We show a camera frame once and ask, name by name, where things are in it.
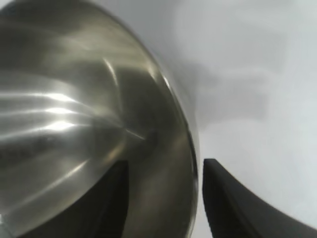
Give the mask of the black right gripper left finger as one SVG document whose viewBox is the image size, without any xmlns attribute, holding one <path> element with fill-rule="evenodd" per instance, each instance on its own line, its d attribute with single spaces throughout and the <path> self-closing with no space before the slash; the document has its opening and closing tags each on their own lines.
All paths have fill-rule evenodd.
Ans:
<svg viewBox="0 0 317 238">
<path fill-rule="evenodd" d="M 87 238 L 120 238 L 129 203 L 129 166 L 116 162 L 93 187 Z"/>
</svg>

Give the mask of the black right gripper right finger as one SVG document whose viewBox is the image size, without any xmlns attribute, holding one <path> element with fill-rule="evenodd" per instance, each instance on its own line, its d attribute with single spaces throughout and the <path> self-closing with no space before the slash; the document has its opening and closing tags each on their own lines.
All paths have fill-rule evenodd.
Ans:
<svg viewBox="0 0 317 238">
<path fill-rule="evenodd" d="M 316 229 L 275 209 L 216 159 L 204 159 L 203 201 L 214 238 L 315 238 Z"/>
</svg>

